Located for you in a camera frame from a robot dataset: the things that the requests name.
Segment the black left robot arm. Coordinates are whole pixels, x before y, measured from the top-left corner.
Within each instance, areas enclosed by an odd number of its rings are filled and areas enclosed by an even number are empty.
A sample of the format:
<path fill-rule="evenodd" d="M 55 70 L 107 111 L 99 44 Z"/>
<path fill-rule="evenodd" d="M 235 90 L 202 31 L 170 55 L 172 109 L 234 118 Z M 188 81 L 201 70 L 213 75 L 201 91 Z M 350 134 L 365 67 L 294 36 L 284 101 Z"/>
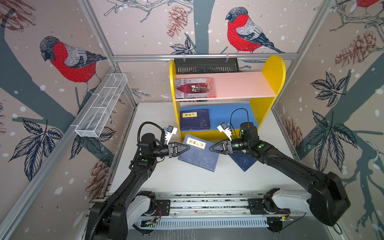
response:
<path fill-rule="evenodd" d="M 177 128 L 168 126 L 163 129 L 153 122 L 144 122 L 139 128 L 145 125 L 160 129 L 160 139 L 152 133 L 141 135 L 138 131 L 137 150 L 129 165 L 131 172 L 109 198 L 92 206 L 85 235 L 87 240 L 127 239 L 128 231 L 137 228 L 140 216 L 157 210 L 155 193 L 140 191 L 140 188 L 154 172 L 158 158 L 177 157 L 190 149 L 190 146 L 170 141 Z"/>

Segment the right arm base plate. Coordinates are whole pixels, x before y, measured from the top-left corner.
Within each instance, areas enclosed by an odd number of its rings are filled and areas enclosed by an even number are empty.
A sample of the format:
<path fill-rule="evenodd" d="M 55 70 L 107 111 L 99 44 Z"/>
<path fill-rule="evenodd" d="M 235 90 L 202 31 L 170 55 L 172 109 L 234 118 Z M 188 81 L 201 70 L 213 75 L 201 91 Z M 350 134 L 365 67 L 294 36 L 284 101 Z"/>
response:
<path fill-rule="evenodd" d="M 277 205 L 269 199 L 248 199 L 248 207 L 251 215 L 290 215 L 289 209 L 278 208 Z"/>

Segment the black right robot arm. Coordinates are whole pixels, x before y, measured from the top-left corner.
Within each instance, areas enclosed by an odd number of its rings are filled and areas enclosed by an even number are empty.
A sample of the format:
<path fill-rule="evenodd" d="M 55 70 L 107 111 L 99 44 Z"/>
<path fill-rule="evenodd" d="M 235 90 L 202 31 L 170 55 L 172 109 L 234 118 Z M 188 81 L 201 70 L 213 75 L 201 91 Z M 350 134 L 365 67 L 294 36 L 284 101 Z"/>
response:
<path fill-rule="evenodd" d="M 260 140 L 253 123 L 241 124 L 239 138 L 232 139 L 232 130 L 226 123 L 217 127 L 228 137 L 210 147 L 210 151 L 229 155 L 245 151 L 251 158 L 270 166 L 306 190 L 305 194 L 273 188 L 264 195 L 263 206 L 268 213 L 283 209 L 311 213 L 327 226 L 334 226 L 351 206 L 340 177 L 332 172 L 324 174 L 309 168 L 280 152 L 273 145 Z"/>

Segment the red illustrated book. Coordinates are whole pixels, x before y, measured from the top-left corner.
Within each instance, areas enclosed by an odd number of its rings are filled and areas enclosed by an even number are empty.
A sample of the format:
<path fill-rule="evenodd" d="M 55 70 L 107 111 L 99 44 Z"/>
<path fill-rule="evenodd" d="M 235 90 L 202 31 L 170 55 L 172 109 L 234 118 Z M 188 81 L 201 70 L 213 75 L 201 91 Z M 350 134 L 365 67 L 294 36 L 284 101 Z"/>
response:
<path fill-rule="evenodd" d="M 186 100 L 216 97 L 215 84 L 212 78 L 176 79 L 176 99 Z"/>

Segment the black perforated tray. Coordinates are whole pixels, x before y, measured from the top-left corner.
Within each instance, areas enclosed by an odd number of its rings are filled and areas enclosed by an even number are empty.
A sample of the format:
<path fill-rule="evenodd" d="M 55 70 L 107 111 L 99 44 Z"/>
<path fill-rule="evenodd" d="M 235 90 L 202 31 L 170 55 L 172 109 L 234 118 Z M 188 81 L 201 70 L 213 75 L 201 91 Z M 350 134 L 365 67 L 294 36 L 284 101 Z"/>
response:
<path fill-rule="evenodd" d="M 175 59 L 177 74 L 238 73 L 237 58 Z"/>

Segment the aluminium top crossbar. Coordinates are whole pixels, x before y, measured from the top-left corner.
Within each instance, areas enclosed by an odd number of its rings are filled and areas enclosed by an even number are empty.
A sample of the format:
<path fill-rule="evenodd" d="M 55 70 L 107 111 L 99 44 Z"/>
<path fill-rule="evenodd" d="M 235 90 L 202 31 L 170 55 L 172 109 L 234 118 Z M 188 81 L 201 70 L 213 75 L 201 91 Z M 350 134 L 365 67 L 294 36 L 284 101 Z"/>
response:
<path fill-rule="evenodd" d="M 174 59 L 211 59 L 211 58 L 237 58 L 241 61 L 266 61 L 272 56 L 281 57 L 283 60 L 294 61 L 298 58 L 297 53 L 256 53 L 256 54 L 197 54 L 197 55 L 115 55 L 113 60 L 116 63 L 123 62 L 156 62 L 156 61 L 170 61 Z"/>

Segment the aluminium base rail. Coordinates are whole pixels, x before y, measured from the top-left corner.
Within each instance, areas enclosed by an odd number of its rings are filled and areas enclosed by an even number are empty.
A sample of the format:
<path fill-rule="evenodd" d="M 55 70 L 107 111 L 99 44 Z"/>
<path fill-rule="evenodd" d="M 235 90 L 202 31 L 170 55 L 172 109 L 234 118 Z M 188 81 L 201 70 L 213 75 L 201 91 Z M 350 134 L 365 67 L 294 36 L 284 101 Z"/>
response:
<path fill-rule="evenodd" d="M 305 194 L 305 191 L 286 191 L 289 194 Z M 136 222 L 138 230 L 145 234 L 157 230 L 219 229 L 219 228 L 267 228 L 279 232 L 301 217 L 311 213 L 290 210 L 290 215 L 251 215 L 248 199 L 264 198 L 268 191 L 233 193 L 155 193 L 156 200 L 170 200 L 169 216 L 142 217 Z"/>

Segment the navy book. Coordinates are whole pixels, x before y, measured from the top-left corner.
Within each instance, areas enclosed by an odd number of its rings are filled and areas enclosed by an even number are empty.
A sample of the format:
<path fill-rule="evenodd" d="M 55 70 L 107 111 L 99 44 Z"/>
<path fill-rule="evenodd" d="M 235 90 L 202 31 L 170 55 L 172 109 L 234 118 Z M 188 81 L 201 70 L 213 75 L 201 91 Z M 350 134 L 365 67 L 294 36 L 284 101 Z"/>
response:
<path fill-rule="evenodd" d="M 198 109 L 180 112 L 181 131 L 200 131 L 211 128 L 208 109 Z"/>
<path fill-rule="evenodd" d="M 256 162 L 250 155 L 243 152 L 233 152 L 230 157 L 244 172 Z"/>
<path fill-rule="evenodd" d="M 178 156 L 178 160 L 211 172 L 215 171 L 219 153 L 210 151 L 214 143 L 187 134 L 184 145 L 190 146 L 190 149 Z"/>

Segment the yellow shelf with coloured boards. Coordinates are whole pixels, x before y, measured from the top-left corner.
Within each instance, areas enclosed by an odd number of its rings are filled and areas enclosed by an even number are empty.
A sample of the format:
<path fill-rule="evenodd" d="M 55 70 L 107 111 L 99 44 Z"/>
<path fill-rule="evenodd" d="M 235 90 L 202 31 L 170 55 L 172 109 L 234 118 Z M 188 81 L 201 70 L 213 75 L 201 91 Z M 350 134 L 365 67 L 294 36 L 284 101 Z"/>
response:
<path fill-rule="evenodd" d="M 211 78 L 217 96 L 215 98 L 176 99 L 177 80 L 188 78 Z M 260 72 L 177 74 L 175 61 L 170 62 L 170 85 L 177 127 L 181 126 L 181 111 L 195 112 L 208 109 L 210 129 L 179 131 L 181 141 L 187 135 L 204 140 L 222 140 L 226 136 L 217 126 L 225 122 L 235 130 L 243 122 L 251 122 L 260 128 L 277 100 L 286 80 L 286 66 L 281 57 L 267 59 Z"/>

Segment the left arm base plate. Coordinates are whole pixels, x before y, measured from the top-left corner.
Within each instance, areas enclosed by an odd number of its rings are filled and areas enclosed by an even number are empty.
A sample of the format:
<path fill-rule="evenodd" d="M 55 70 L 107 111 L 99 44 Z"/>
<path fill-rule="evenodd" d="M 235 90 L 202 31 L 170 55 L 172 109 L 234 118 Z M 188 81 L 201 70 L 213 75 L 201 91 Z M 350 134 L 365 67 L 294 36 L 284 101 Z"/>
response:
<path fill-rule="evenodd" d="M 142 214 L 142 217 L 169 216 L 171 209 L 170 200 L 156 200 L 156 206 L 153 211 Z"/>

